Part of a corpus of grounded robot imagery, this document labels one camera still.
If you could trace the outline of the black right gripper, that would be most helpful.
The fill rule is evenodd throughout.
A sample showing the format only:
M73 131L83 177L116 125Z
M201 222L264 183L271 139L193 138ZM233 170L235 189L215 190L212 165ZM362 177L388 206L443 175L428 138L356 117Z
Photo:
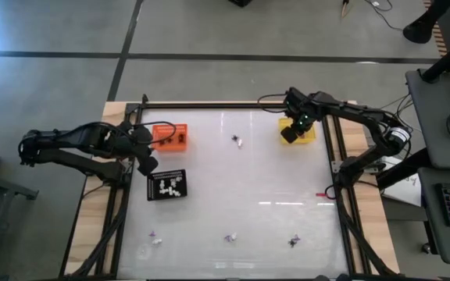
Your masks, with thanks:
M309 98L296 88L289 88L283 101L284 115L292 120L291 125L281 131L281 136L289 143L294 143L309 132L315 121L319 120L316 110Z

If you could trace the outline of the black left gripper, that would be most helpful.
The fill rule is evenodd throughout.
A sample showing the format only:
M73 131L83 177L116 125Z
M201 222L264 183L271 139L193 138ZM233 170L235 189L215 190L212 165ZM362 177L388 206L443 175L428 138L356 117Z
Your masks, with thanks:
M158 161L152 156L150 143L153 137L143 125L133 126L131 123L121 123L121 130L125 133L121 137L121 151L126 157L138 160L138 171L148 176L157 166Z

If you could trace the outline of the orange plastic basket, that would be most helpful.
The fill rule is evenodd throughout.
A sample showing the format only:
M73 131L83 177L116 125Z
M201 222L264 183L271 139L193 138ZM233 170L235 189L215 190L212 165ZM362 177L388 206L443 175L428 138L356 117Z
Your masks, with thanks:
M185 135L185 142L179 142L180 134ZM163 141L164 137L171 135L171 138ZM152 136L156 143L152 144L152 148L156 151L185 151L188 144L188 125L186 123L178 123L175 127L171 125L154 125L152 127Z

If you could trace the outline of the yellow plastic basket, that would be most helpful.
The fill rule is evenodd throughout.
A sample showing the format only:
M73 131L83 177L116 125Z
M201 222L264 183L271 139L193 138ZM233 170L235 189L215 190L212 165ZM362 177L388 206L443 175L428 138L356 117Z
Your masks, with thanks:
M278 119L278 129L281 132L285 127L289 128L293 120L290 118L280 118ZM308 144L316 139L316 129L313 126L308 132L304 133L302 136L298 137L292 144Z

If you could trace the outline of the black plastic basket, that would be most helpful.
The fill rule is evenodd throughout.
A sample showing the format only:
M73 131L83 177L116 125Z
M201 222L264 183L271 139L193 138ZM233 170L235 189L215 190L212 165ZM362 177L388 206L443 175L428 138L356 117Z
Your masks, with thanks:
M175 187L171 186L171 180L175 180L177 177L181 177L183 180L177 183ZM160 180L165 180L165 187L160 188ZM180 193L180 197L186 197L188 195L187 181L186 181L186 171L184 169L165 171L159 173L152 173L147 177L147 200L148 201L161 201L176 197L173 194L169 194L167 190L169 188L173 189L173 192L177 191ZM159 190L165 189L165 194L160 194Z

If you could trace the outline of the clear round plastic disc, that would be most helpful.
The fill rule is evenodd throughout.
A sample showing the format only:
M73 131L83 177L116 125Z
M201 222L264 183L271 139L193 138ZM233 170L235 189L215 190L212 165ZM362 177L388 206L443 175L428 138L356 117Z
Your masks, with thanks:
M150 260L152 257L152 244L141 244L137 249L137 259L138 260Z

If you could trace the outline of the white power box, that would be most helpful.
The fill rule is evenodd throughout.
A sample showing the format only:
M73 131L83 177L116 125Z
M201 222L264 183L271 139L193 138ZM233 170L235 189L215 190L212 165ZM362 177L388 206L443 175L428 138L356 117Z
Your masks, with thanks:
M382 173L401 162L400 158L384 156L377 160L378 172Z

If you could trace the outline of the black desk leg beam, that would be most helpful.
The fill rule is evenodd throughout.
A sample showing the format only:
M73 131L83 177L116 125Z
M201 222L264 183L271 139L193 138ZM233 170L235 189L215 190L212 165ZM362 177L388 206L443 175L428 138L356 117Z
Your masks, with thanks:
M431 167L431 160L426 148L416 152L402 162L377 175L377 185L384 190L397 182L417 173L419 168Z

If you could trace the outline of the white paper sheet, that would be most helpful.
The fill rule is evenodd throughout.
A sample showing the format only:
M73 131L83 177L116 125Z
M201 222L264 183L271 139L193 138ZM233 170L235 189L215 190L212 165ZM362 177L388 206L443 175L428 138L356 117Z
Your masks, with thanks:
M421 206L421 183L417 174L405 178L384 190L385 197L406 204Z

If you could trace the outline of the grey desk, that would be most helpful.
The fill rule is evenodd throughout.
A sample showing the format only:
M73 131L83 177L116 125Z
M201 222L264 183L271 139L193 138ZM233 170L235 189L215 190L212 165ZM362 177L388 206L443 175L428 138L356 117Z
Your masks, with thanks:
M431 231L430 244L441 259L450 264L450 226L445 221L438 190L439 183L450 183L450 170L421 168L418 176Z
M417 70L405 74L417 119L422 130L431 165L450 169L450 134L446 120L450 116L450 73L434 81L423 81Z

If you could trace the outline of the black corner bracket plate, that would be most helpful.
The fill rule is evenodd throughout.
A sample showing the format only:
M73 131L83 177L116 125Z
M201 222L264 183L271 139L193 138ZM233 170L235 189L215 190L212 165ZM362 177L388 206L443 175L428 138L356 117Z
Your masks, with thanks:
M128 118L133 114L138 114L139 109L141 108L142 103L126 103L125 107L125 116Z

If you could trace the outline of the black aluminium table frame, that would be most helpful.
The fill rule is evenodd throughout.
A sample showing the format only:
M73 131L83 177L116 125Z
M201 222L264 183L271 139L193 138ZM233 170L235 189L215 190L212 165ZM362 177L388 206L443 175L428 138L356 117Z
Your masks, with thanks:
M125 107L107 103L102 120L120 123ZM122 202L127 215L102 266L117 279L308 279L370 270L340 224L336 203L316 196L330 185L330 163L338 155L331 121L315 125L313 142L287 145L279 116L251 102L153 102L129 117L187 124L185 151L156 154L159 171L186 171L187 196L148 201L140 173L124 190L88 179L64 274L80 267L102 235L107 213ZM241 148L233 135L243 141ZM232 233L237 239L226 241ZM300 240L291 247L295 234ZM154 239L162 243L154 245ZM152 244L150 260L137 259L141 244Z

